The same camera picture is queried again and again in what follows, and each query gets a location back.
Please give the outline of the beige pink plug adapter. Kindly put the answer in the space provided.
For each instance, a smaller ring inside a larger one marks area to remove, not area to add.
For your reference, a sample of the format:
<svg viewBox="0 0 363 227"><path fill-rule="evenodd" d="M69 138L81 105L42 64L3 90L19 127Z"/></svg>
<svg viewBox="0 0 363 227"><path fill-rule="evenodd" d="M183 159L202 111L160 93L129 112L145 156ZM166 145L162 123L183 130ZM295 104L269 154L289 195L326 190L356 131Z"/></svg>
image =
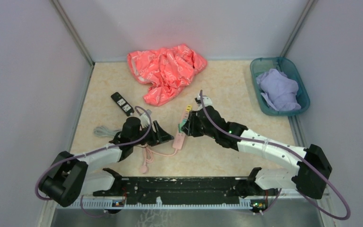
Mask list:
<svg viewBox="0 0 363 227"><path fill-rule="evenodd" d="M188 119L188 117L189 117L189 114L190 114L189 112L185 112L185 113L184 113L184 116L183 116L183 119L187 120L187 119Z"/></svg>

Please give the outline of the pink power strip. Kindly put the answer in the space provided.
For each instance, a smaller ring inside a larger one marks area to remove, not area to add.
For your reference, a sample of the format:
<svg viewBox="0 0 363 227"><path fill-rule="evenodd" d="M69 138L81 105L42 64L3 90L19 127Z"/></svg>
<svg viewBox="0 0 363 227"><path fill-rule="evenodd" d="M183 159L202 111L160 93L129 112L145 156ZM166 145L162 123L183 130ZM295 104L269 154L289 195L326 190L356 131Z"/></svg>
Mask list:
<svg viewBox="0 0 363 227"><path fill-rule="evenodd" d="M184 116L185 112L186 111L184 110L184 112L181 115L181 119L180 119L178 125L183 120L183 116ZM184 132L179 132L178 125L177 125L177 132L176 132L176 135L175 135L174 141L173 141L173 148L175 149L176 152L178 152L179 150L182 149L183 142L184 142L184 139L185 139L185 136L186 136L186 134Z"/></svg>

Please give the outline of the yellow plug adapter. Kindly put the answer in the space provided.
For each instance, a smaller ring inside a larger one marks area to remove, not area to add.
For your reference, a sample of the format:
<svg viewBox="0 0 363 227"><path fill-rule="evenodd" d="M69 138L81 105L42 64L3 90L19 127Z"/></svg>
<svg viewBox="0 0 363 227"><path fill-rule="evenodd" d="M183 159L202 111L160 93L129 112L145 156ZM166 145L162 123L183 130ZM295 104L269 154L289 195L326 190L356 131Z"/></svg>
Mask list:
<svg viewBox="0 0 363 227"><path fill-rule="evenodd" d="M186 109L185 109L185 111L186 111L186 112L188 112L188 113L189 113L191 110L192 110L192 106L191 106L191 105L188 105L188 106L186 107Z"/></svg>

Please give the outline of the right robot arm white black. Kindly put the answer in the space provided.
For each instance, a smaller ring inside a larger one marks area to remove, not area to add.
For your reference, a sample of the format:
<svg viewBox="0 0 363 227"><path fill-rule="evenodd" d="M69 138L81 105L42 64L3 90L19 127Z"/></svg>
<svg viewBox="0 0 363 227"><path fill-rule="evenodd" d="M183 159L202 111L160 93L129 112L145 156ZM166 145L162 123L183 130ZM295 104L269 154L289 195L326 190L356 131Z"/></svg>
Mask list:
<svg viewBox="0 0 363 227"><path fill-rule="evenodd" d="M303 195L319 200L327 186L332 167L321 147L290 146L261 136L247 126L227 122L212 106L190 111L179 126L187 136L208 136L223 148L231 148L276 163L280 169L252 170L248 191L259 195L267 189L296 189Z"/></svg>

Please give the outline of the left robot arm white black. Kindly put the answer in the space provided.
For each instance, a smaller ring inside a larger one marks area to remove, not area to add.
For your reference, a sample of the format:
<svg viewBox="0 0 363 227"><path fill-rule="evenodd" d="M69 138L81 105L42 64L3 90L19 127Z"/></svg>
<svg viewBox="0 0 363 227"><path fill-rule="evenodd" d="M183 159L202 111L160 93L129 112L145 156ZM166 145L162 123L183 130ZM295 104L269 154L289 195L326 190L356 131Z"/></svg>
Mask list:
<svg viewBox="0 0 363 227"><path fill-rule="evenodd" d="M143 123L138 117L129 117L122 130L102 148L81 155L59 153L37 181L36 194L44 193L45 199L54 200L62 207L96 191L116 196L122 192L123 183L103 168L125 160L137 145L153 147L173 139L157 121Z"/></svg>

